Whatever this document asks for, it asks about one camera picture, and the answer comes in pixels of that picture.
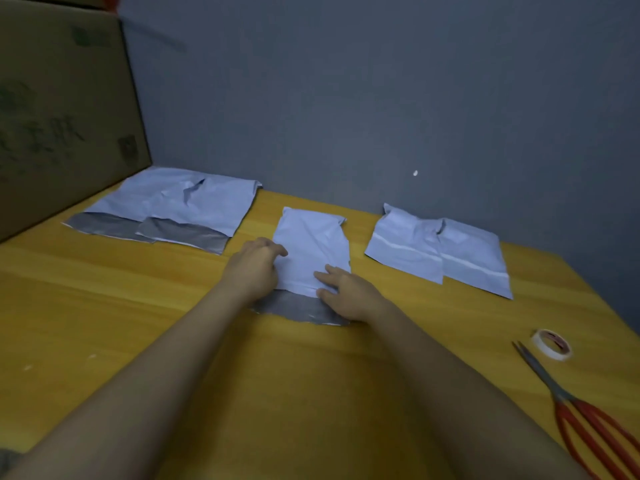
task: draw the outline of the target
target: hand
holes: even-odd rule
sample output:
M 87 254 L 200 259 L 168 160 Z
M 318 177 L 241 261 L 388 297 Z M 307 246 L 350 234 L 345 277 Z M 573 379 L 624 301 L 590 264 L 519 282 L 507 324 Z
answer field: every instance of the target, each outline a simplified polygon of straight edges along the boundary
M 276 288 L 278 274 L 273 261 L 277 256 L 287 254 L 289 253 L 281 244 L 266 237 L 247 241 L 229 259 L 219 284 L 239 293 L 245 305 L 252 303 Z
M 318 281 L 332 286 L 338 293 L 318 288 L 316 295 L 329 305 L 334 312 L 361 322 L 371 322 L 389 301 L 370 282 L 339 267 L 324 266 L 326 273 L 314 272 Z

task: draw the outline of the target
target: person's left hand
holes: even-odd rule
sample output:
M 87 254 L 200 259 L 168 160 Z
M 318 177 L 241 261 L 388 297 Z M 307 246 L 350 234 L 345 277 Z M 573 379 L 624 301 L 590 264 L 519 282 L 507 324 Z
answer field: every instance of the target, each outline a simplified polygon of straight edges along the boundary
M 239 252 L 231 256 L 222 272 L 220 285 L 238 293 L 245 304 L 267 296 L 278 284 L 273 266 L 277 256 L 289 254 L 284 246 L 266 237 L 247 241 Z

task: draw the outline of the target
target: scissors blade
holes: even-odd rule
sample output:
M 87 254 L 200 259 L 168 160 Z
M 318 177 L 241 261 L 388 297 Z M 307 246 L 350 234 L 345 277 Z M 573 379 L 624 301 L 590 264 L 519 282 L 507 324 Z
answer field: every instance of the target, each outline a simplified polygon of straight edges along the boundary
M 538 359 L 526 348 L 522 342 L 512 342 L 518 353 L 522 356 L 524 361 L 529 364 L 530 368 L 538 375 L 538 377 L 544 382 L 551 394 L 557 401 L 571 401 L 574 397 L 564 390 L 552 377 L 547 370 L 542 367 L 542 364 Z

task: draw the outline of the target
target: person's right arm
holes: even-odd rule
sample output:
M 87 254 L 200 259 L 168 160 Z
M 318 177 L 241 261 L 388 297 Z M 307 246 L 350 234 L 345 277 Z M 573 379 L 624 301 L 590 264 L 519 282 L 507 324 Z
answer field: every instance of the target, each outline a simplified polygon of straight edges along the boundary
M 588 480 L 587 473 L 500 389 L 440 345 L 363 278 L 326 266 L 338 291 L 318 297 L 368 323 L 400 364 L 461 479 Z

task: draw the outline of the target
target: yellow wooden tabletop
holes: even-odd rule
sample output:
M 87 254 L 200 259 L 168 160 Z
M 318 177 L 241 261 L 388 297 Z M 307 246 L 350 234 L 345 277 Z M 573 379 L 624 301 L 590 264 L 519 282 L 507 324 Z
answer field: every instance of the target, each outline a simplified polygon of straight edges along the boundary
M 511 301 L 447 278 L 437 285 L 365 257 L 379 216 L 264 190 L 222 256 L 84 235 L 60 224 L 101 195 L 0 245 L 0 447 L 33 446 L 196 304 L 244 241 L 272 236 L 284 206 L 347 217 L 353 272 L 556 440 L 548 390 L 511 346 L 529 343 L 537 328 L 562 334 L 574 348 L 567 362 L 541 358 L 555 379 L 640 436 L 640 340 L 556 255 L 502 245 Z M 368 327 L 244 312 L 181 421 L 160 477 L 452 476 Z

